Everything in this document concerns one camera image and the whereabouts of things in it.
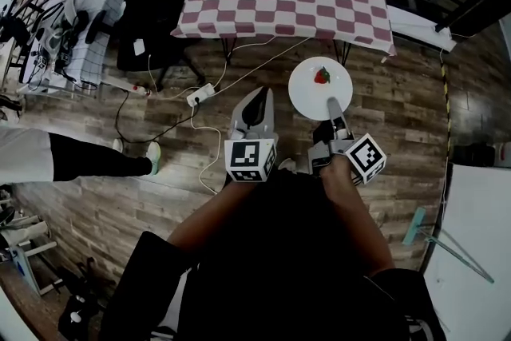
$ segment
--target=green sneaker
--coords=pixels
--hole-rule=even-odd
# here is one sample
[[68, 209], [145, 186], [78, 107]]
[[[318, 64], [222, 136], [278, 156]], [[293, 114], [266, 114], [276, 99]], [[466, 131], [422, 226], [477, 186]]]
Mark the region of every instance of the green sneaker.
[[148, 158], [153, 164], [153, 168], [151, 169], [151, 173], [149, 175], [156, 175], [158, 173], [158, 168], [160, 167], [161, 158], [160, 144], [158, 144], [157, 142], [151, 142], [149, 144], [149, 147], [147, 148], [145, 157]]

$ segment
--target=wooden floor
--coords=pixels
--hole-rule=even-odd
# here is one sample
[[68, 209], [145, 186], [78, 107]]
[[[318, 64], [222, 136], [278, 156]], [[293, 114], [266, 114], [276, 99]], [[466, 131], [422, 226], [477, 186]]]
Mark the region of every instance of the wooden floor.
[[[223, 86], [297, 41], [276, 39], [266, 46], [236, 51]], [[418, 241], [404, 247], [401, 241], [418, 206], [427, 209], [430, 220], [436, 216], [446, 164], [446, 103], [438, 52], [399, 39], [395, 42], [398, 55], [384, 64], [380, 53], [353, 47], [347, 70], [354, 96], [346, 117], [356, 135], [370, 133], [388, 156], [382, 174], [360, 187], [360, 192], [388, 239], [397, 265], [418, 268], [424, 244]], [[209, 81], [216, 82], [222, 74], [220, 42], [202, 41], [188, 49], [188, 55]], [[275, 94], [279, 156], [304, 157], [317, 124], [293, 109], [287, 81], [298, 63], [317, 55], [334, 57], [331, 42], [309, 40], [276, 58], [204, 104], [196, 125], [217, 127], [225, 135], [237, 102], [256, 87], [269, 85]], [[498, 26], [442, 57], [449, 75], [454, 140], [509, 140], [511, 69]], [[115, 58], [115, 48], [111, 48], [107, 58], [111, 70]], [[129, 78], [150, 82], [148, 73], [131, 73]], [[120, 115], [123, 134], [145, 139], [189, 116], [191, 109], [183, 98], [168, 98], [194, 83], [186, 67], [177, 67], [168, 75], [160, 95], [149, 99], [130, 96]], [[97, 100], [32, 97], [22, 124], [109, 145], [117, 136], [114, 121], [124, 97], [122, 91], [107, 87]], [[217, 134], [194, 130], [187, 121], [162, 137], [160, 143], [162, 169], [154, 177], [90, 177], [69, 183], [16, 186], [21, 206], [50, 224], [59, 245], [53, 252], [54, 260], [72, 267], [92, 256], [98, 271], [117, 281], [141, 232], [150, 230], [166, 237], [208, 200], [210, 193], [198, 176], [216, 155]], [[129, 155], [138, 155], [146, 145], [126, 148]], [[79, 161], [80, 155], [69, 153], [72, 161]], [[205, 173], [206, 183], [216, 189], [224, 182], [223, 163], [221, 157]]]

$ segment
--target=hand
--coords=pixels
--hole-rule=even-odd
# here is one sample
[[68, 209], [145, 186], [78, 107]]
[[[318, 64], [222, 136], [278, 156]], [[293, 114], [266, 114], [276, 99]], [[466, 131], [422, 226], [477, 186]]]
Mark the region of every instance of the hand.
[[334, 155], [332, 162], [319, 173], [328, 199], [335, 204], [342, 204], [357, 192], [351, 180], [351, 163], [343, 155]]

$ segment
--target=human arm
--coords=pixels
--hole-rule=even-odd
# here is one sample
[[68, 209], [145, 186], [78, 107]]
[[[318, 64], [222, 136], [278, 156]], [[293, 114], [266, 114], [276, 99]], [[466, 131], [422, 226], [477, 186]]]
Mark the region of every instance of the human arm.
[[167, 241], [187, 254], [199, 252], [256, 186], [231, 182], [174, 229]]
[[335, 213], [366, 267], [365, 273], [373, 276], [394, 268], [389, 246], [351, 181], [349, 160], [335, 155], [332, 162], [321, 170], [321, 178]]

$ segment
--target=black cable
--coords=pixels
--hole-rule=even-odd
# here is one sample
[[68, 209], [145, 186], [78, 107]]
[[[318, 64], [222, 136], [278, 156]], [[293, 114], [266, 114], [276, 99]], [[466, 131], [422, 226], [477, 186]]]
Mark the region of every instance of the black cable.
[[176, 122], [176, 124], [174, 124], [173, 126], [167, 128], [164, 132], [159, 133], [158, 135], [156, 135], [154, 138], [151, 138], [150, 140], [145, 140], [145, 141], [130, 141], [128, 138], [126, 138], [124, 135], [122, 135], [121, 131], [119, 130], [119, 115], [121, 114], [121, 109], [122, 109], [123, 105], [125, 104], [125, 102], [128, 100], [128, 97], [129, 97], [129, 92], [126, 91], [125, 89], [123, 89], [123, 91], [126, 93], [126, 98], [125, 98], [124, 101], [122, 101], [122, 104], [121, 104], [121, 106], [119, 107], [119, 109], [117, 111], [117, 115], [115, 116], [115, 130], [119, 134], [119, 137], [121, 137], [121, 139], [123, 141], [126, 141], [129, 144], [147, 144], [148, 142], [153, 142], [156, 139], [158, 139], [159, 137], [162, 137], [163, 135], [165, 135], [171, 129], [176, 128], [179, 124], [183, 124], [183, 122], [191, 120], [199, 112], [199, 106], [200, 105], [199, 105], [199, 102], [198, 102], [198, 98], [196, 98], [196, 100], [197, 100], [196, 109], [193, 110], [193, 114], [190, 117], [185, 118], [184, 120]]

